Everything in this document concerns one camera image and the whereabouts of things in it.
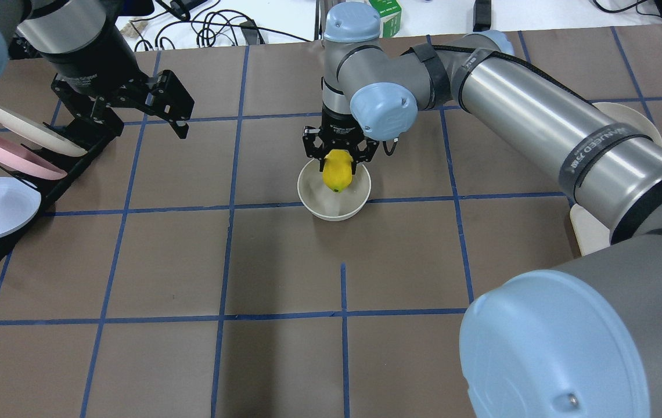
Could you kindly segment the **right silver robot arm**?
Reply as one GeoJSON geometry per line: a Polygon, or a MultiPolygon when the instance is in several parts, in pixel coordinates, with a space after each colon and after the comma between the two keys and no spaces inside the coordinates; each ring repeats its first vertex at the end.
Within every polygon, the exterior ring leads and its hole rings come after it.
{"type": "Polygon", "coordinates": [[[565,197],[522,156],[459,110],[426,112],[388,170],[400,198],[347,222],[294,209],[294,270],[309,283],[299,307],[302,342],[296,397],[279,405],[229,406],[217,417],[474,417],[456,335],[475,298],[508,277],[575,254],[565,197]],[[446,123],[442,133],[440,121],[446,123]]]}

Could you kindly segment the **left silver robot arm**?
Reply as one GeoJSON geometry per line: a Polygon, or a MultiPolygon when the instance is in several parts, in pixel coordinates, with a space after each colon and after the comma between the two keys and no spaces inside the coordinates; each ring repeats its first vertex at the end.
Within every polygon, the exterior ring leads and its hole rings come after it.
{"type": "Polygon", "coordinates": [[[15,34],[56,71],[51,87],[76,121],[121,134],[116,108],[137,109],[188,135],[194,100],[177,75],[143,72],[116,27],[121,2],[0,1],[0,76],[15,34]]]}

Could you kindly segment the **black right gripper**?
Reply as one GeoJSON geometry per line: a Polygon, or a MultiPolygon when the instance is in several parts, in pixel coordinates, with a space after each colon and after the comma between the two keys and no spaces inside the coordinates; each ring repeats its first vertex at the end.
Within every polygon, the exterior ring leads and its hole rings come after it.
{"type": "Polygon", "coordinates": [[[379,141],[366,137],[351,114],[339,113],[328,107],[321,109],[321,126],[305,126],[302,137],[308,158],[319,161],[319,172],[323,172],[324,159],[331,150],[346,150],[352,157],[351,172],[357,174],[357,166],[372,161],[379,141]]]}

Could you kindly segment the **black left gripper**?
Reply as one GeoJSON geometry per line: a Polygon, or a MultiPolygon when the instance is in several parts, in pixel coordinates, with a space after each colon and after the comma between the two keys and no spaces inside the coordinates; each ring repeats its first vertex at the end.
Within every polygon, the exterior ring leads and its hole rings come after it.
{"type": "Polygon", "coordinates": [[[74,140],[116,138],[124,122],[115,108],[145,109],[168,122],[179,139],[188,137],[194,98],[171,70],[155,77],[137,64],[54,64],[51,88],[73,119],[57,132],[74,140]]]}

